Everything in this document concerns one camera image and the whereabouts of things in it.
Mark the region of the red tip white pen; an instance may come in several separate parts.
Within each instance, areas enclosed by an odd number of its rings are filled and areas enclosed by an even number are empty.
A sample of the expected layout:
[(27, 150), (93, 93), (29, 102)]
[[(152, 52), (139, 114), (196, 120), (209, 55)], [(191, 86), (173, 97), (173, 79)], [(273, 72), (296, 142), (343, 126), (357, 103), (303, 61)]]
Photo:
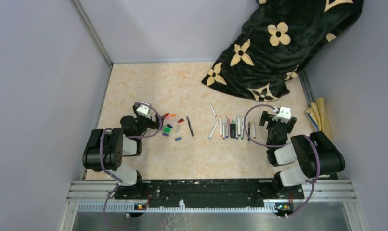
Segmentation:
[(252, 123), (252, 136), (253, 136), (253, 139), (256, 138), (256, 125), (255, 125), (255, 123)]

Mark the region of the thin black pen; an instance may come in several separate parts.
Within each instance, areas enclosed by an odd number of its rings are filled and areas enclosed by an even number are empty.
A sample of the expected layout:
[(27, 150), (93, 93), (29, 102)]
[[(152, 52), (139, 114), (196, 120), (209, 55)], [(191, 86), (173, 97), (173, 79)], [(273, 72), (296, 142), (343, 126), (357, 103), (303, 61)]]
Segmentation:
[(247, 138), (247, 142), (249, 143), (250, 142), (250, 138), (251, 138), (251, 136), (250, 136), (250, 122), (248, 122), (248, 128), (247, 128), (247, 132), (248, 132), (248, 138)]

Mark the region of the purple white pen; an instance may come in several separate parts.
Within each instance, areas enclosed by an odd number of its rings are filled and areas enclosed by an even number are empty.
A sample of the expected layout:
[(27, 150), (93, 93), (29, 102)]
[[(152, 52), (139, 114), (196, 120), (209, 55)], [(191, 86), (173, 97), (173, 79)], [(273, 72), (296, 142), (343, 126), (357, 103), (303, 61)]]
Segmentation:
[(240, 118), (237, 116), (236, 119), (235, 119), (235, 126), (236, 126), (236, 129), (235, 129), (235, 138), (236, 138), (236, 139), (239, 139), (239, 130), (240, 130), (239, 122), (240, 122)]

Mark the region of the green black marker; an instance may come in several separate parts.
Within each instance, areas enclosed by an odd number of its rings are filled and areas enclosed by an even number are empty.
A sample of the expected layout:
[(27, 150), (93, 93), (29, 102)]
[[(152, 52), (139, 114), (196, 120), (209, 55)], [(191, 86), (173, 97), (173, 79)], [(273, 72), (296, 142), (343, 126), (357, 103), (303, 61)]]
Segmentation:
[(230, 121), (230, 138), (236, 138), (236, 121), (234, 119)]

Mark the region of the dark purple gel pen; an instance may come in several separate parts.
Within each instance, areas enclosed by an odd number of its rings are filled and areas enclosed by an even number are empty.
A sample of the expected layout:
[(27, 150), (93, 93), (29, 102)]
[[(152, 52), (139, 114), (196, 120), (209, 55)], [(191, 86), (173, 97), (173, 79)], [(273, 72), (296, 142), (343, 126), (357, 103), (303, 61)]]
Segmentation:
[(188, 116), (186, 117), (186, 120), (187, 120), (187, 123), (188, 123), (188, 126), (189, 126), (190, 134), (193, 137), (194, 136), (194, 131), (193, 131), (193, 127), (192, 127), (192, 124), (191, 124), (190, 119), (189, 119)]

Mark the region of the teal cap white marker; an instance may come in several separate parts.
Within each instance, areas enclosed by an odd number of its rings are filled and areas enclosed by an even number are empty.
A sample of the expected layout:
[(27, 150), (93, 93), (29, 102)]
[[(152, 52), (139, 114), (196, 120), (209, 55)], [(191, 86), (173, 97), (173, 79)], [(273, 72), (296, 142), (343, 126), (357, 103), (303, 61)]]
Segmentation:
[(210, 132), (210, 134), (209, 134), (208, 137), (207, 137), (209, 140), (212, 138), (213, 134), (215, 133), (218, 124), (219, 124), (219, 121), (216, 121), (215, 124), (214, 124), (214, 126), (213, 126), (213, 128), (212, 128), (212, 130), (211, 130), (211, 132)]

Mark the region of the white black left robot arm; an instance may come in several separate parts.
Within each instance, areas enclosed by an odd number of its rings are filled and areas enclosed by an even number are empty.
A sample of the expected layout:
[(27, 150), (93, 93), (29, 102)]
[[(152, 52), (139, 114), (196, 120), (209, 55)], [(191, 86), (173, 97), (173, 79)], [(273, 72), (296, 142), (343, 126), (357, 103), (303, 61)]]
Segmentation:
[(140, 173), (123, 163), (124, 157), (139, 156), (142, 139), (158, 134), (167, 114), (161, 115), (147, 103), (135, 103), (135, 115), (120, 119), (119, 128), (94, 129), (91, 131), (82, 155), (85, 169), (103, 172), (126, 187), (126, 193), (133, 199), (142, 197), (144, 186)]

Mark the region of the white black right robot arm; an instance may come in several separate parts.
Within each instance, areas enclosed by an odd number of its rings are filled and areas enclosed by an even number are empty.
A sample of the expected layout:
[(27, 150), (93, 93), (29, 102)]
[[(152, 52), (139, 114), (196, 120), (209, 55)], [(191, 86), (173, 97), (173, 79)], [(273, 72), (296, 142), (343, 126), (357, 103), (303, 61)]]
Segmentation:
[(259, 124), (266, 126), (267, 159), (275, 167), (294, 164), (290, 169), (274, 174), (272, 192), (278, 198), (286, 198), (293, 186), (300, 185), (316, 176), (331, 175), (345, 169), (345, 159), (330, 139), (317, 131), (309, 136), (291, 138), (297, 119), (272, 115), (263, 111)]

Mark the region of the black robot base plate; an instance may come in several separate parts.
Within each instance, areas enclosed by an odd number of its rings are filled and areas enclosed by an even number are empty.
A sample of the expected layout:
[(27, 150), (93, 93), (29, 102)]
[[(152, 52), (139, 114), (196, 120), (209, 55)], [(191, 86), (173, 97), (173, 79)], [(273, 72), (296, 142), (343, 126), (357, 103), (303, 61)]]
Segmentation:
[(301, 185), (277, 189), (273, 179), (142, 180), (138, 187), (118, 187), (118, 200), (143, 200), (149, 208), (257, 208), (268, 199), (304, 199)]

